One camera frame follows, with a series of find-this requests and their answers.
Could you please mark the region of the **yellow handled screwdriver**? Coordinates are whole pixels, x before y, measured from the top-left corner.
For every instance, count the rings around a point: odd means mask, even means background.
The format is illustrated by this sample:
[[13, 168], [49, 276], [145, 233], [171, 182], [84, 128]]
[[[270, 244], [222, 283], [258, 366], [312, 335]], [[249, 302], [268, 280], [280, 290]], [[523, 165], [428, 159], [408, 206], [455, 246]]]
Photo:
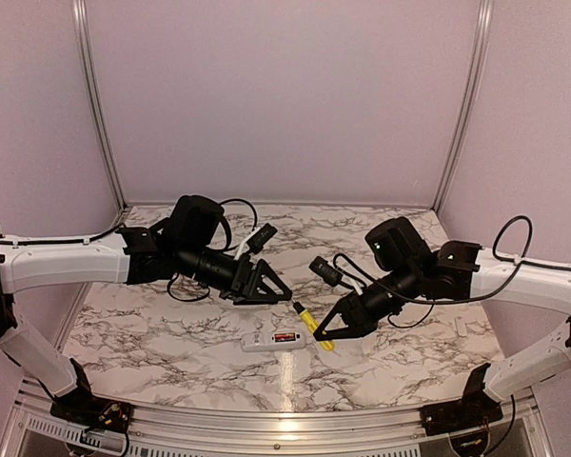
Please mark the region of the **yellow handled screwdriver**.
[[[295, 309], [296, 313], [300, 317], [300, 319], [305, 323], [305, 326], [311, 333], [314, 335], [315, 330], [319, 327], [318, 322], [316, 319], [310, 314], [310, 312], [299, 302], [293, 303], [293, 308]], [[318, 343], [325, 351], [333, 351], [335, 349], [335, 344], [332, 341], [320, 341]]]

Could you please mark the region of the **white remote control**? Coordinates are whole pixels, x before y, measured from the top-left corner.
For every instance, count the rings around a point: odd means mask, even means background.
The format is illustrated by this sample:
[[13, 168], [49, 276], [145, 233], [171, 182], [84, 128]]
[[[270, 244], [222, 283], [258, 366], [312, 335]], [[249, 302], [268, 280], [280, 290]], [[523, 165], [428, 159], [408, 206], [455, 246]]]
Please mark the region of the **white remote control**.
[[[273, 340], [273, 334], [279, 332], [296, 332], [300, 338], [295, 342], [277, 343]], [[296, 350], [306, 346], [306, 339], [302, 333], [295, 330], [253, 332], [242, 336], [240, 346], [243, 352], [275, 352], [284, 350]]]

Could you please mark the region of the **white battery cover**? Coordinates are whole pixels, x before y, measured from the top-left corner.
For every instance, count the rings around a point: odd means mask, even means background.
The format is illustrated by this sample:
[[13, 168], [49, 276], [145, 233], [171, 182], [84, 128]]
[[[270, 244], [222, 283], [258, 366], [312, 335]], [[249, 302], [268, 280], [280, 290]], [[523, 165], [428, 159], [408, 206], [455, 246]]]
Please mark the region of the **white battery cover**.
[[457, 333], [460, 337], [466, 337], [467, 336], [466, 323], [461, 316], [458, 316], [455, 319], [455, 326], [456, 326]]

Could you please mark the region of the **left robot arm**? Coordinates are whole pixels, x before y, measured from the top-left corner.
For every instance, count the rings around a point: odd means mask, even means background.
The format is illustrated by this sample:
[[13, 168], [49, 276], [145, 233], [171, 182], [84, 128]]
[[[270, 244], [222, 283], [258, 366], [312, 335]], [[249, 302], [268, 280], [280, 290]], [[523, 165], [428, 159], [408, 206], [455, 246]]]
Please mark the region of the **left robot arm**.
[[100, 417], [82, 368], [61, 354], [14, 309], [16, 293], [78, 283], [142, 285], [184, 276], [240, 305], [274, 305], [292, 292], [264, 260], [252, 262], [273, 236], [256, 228], [235, 255], [210, 243], [225, 228], [224, 207], [204, 196], [179, 198], [171, 214], [149, 228], [119, 227], [78, 238], [6, 236], [0, 229], [0, 349], [40, 381], [56, 405], [82, 424]]

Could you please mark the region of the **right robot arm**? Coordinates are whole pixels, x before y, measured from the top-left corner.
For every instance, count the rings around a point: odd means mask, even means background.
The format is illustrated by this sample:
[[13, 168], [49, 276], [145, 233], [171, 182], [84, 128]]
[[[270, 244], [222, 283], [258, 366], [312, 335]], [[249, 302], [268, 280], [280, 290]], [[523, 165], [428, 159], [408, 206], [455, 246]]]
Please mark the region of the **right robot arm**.
[[566, 321], [534, 345], [475, 368], [452, 417], [471, 427], [490, 406], [571, 368], [571, 264], [506, 255], [451, 240], [431, 250], [405, 217], [389, 219], [365, 237], [386, 275], [341, 298], [314, 330], [318, 341], [362, 338], [406, 304], [456, 306], [495, 299], [551, 309]]

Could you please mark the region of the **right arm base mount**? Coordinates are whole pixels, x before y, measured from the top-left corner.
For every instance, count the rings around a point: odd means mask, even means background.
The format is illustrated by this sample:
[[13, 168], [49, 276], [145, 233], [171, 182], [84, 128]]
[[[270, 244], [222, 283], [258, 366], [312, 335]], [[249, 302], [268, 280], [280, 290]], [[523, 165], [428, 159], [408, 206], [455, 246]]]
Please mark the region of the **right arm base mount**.
[[427, 436], [447, 433], [452, 450], [458, 456], [489, 456], [510, 434], [516, 420], [516, 402], [506, 432], [491, 445], [490, 424], [503, 418], [501, 403], [484, 392], [484, 376], [490, 367], [485, 363], [473, 369], [458, 400], [420, 408], [422, 427]]

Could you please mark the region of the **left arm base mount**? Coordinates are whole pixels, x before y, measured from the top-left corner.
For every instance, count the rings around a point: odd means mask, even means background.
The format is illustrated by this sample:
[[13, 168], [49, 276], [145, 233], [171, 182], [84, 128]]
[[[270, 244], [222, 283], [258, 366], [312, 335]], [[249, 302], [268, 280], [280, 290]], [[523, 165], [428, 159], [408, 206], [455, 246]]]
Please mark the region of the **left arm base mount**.
[[83, 443], [86, 435], [91, 431], [111, 431], [124, 435], [124, 448], [118, 456], [127, 456], [130, 449], [128, 428], [132, 418], [133, 405], [131, 403], [99, 397], [92, 393], [89, 379], [82, 366], [73, 358], [69, 359], [75, 373], [75, 388], [62, 395], [56, 396], [45, 387], [46, 394], [52, 401], [50, 414], [54, 417], [67, 420], [84, 426], [80, 435]]

